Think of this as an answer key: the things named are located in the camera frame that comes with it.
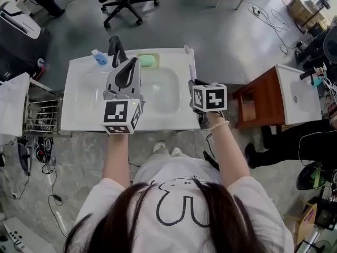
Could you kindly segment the white control device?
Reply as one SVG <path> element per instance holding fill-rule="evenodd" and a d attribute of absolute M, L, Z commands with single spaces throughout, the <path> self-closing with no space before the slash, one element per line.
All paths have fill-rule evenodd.
<path fill-rule="evenodd" d="M 44 251 L 44 240 L 17 218 L 5 220 L 3 225 L 14 243 L 14 247 L 21 253 L 42 253 Z"/>

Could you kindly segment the cardboard boxes stack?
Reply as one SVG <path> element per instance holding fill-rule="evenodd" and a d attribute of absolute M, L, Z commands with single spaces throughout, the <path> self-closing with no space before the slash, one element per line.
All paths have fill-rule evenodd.
<path fill-rule="evenodd" d="M 291 0 L 286 7 L 289 15 L 303 34 L 316 24 L 319 24 L 323 30 L 330 25 L 330 21 L 322 13 L 322 9 L 316 7 L 312 0 Z"/>

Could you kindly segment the green soap on dish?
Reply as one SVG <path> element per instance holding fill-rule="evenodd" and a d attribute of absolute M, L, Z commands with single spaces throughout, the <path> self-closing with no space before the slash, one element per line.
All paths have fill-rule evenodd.
<path fill-rule="evenodd" d="M 153 67 L 142 67 L 142 68 L 158 68 L 159 67 L 159 64 L 160 64 L 160 56 L 158 53 L 141 53 L 141 54 L 137 54 L 136 57 L 138 58 L 139 55 L 142 55 L 142 54 L 150 54 L 150 55 L 153 55 L 155 56 L 156 58 L 156 63 Z"/>

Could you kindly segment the white cloth sheet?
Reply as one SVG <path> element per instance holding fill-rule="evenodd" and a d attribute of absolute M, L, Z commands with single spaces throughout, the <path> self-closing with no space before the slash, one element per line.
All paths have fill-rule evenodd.
<path fill-rule="evenodd" d="M 0 134 L 20 137 L 23 133 L 25 99 L 29 74 L 23 73 L 9 81 L 0 81 Z"/>

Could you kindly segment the wooden cabinet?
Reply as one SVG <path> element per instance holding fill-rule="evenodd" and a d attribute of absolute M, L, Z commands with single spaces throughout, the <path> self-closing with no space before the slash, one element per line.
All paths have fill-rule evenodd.
<path fill-rule="evenodd" d="M 238 102 L 238 129 L 284 125 L 285 113 L 276 67 L 233 93 Z"/>

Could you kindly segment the person's right forearm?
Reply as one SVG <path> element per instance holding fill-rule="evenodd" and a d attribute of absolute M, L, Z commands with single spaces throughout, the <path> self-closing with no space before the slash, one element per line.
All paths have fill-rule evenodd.
<path fill-rule="evenodd" d="M 206 114 L 210 122 L 210 129 L 215 145 L 220 168 L 220 175 L 227 188 L 243 177 L 250 176 L 250 170 L 239 145 L 237 144 L 229 121 L 213 112 Z"/>

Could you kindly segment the person's white printed shirt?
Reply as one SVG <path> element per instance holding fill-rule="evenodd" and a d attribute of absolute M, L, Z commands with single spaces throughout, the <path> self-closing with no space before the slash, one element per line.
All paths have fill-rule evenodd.
<path fill-rule="evenodd" d="M 207 211 L 193 179 L 221 182 L 208 162 L 157 154 L 143 164 L 134 182 L 152 185 L 140 212 L 134 253 L 215 253 L 207 240 Z M 293 253 L 293 238 L 262 185 L 244 177 L 229 186 L 244 204 L 257 237 L 272 253 Z"/>

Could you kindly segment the open cardboard box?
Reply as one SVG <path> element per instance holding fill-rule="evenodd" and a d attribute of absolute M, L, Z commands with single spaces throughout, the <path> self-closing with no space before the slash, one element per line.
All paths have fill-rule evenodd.
<path fill-rule="evenodd" d="M 303 240 L 312 234 L 315 227 L 315 219 L 318 209 L 318 205 L 316 203 L 311 204 L 304 199 L 300 199 L 300 201 L 304 204 L 304 208 L 295 225 L 294 239 L 296 245 L 299 245 Z"/>

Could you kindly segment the person's left forearm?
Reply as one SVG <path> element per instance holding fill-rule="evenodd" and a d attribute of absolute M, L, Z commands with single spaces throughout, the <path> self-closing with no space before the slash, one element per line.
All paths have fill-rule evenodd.
<path fill-rule="evenodd" d="M 123 188 L 128 188 L 131 185 L 128 166 L 128 135 L 111 134 L 108 137 L 102 178 L 111 179 Z"/>

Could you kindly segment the green soap bar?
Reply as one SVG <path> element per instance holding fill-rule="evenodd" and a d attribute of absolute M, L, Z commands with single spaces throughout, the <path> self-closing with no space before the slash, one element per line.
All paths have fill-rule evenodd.
<path fill-rule="evenodd" d="M 138 56 L 141 67 L 153 67 L 156 63 L 156 58 L 150 54 L 142 54 Z"/>

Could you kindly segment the purple and white toothbrush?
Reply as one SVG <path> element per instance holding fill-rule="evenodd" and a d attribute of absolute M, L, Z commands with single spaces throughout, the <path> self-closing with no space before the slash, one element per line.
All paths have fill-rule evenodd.
<path fill-rule="evenodd" d="M 191 80 L 194 81 L 196 79 L 194 50 L 192 48 L 189 48 L 188 45 L 184 45 L 184 49 L 185 49 L 187 59 L 188 59 L 188 62 L 189 62 L 190 78 L 191 78 Z"/>

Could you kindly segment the person's beige trousers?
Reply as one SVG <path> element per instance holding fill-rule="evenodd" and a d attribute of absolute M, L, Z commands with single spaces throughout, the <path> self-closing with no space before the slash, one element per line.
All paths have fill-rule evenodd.
<path fill-rule="evenodd" d="M 135 175 L 135 182 L 148 182 L 157 175 L 168 178 L 171 172 L 182 162 L 182 158 L 188 158 L 184 153 L 179 157 L 172 157 L 166 149 L 152 154 L 139 168 Z"/>

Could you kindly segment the small black faucet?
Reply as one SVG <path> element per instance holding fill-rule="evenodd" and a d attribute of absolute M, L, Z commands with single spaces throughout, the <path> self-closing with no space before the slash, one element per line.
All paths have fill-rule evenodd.
<path fill-rule="evenodd" d="M 316 73 L 315 69 L 310 69 L 310 70 L 305 71 L 304 73 L 300 74 L 300 79 L 304 80 L 307 77 L 312 78 L 311 76 L 315 73 Z"/>

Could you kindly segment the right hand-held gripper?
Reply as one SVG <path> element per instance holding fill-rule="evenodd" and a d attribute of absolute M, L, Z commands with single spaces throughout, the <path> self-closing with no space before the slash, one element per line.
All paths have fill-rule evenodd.
<path fill-rule="evenodd" d="M 211 127 L 206 116 L 208 112 L 225 117 L 223 112 L 227 110 L 227 87 L 224 84 L 207 84 L 193 79 L 188 81 L 188 87 L 191 95 L 190 107 L 197 114 L 201 130 Z"/>

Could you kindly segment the black and green helmet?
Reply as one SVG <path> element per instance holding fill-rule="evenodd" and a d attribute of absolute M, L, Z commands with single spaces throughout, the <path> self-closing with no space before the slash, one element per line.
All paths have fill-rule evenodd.
<path fill-rule="evenodd" d="M 301 191 L 322 188 L 329 182 L 331 172 L 322 163 L 314 161 L 306 165 L 296 180 L 296 188 Z"/>

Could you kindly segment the black floor fan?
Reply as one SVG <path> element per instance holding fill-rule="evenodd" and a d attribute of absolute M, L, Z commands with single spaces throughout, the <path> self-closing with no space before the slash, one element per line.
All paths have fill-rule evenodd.
<path fill-rule="evenodd" d="M 337 64 L 337 26 L 333 26 L 323 42 L 323 53 L 333 64 Z"/>

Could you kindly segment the small white washbasin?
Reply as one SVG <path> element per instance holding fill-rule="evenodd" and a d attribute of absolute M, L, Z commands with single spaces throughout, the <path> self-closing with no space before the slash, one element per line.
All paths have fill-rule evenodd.
<path fill-rule="evenodd" d="M 285 124 L 292 125 L 322 119 L 318 90 L 307 80 L 301 80 L 303 71 L 277 64 Z"/>

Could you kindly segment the small blue bottle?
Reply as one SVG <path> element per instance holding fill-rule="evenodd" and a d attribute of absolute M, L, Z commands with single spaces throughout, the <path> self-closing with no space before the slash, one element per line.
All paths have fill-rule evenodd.
<path fill-rule="evenodd" d="M 99 50 L 92 50 L 91 51 L 92 56 L 95 58 L 97 63 L 99 65 L 106 65 L 107 64 L 107 58 L 106 56 Z"/>

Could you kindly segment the white box appliance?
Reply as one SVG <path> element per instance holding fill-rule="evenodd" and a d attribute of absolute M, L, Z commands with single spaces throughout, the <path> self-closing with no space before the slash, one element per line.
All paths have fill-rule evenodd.
<path fill-rule="evenodd" d="M 34 40 L 40 36 L 40 26 L 30 16 L 21 11 L 14 2 L 5 2 L 0 6 L 0 20 Z"/>

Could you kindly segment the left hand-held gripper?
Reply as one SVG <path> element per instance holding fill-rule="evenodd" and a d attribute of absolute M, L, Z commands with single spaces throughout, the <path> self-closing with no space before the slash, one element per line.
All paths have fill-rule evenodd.
<path fill-rule="evenodd" d="M 107 78 L 101 126 L 108 134 L 133 134 L 144 103 L 140 61 L 133 57 L 114 68 Z"/>

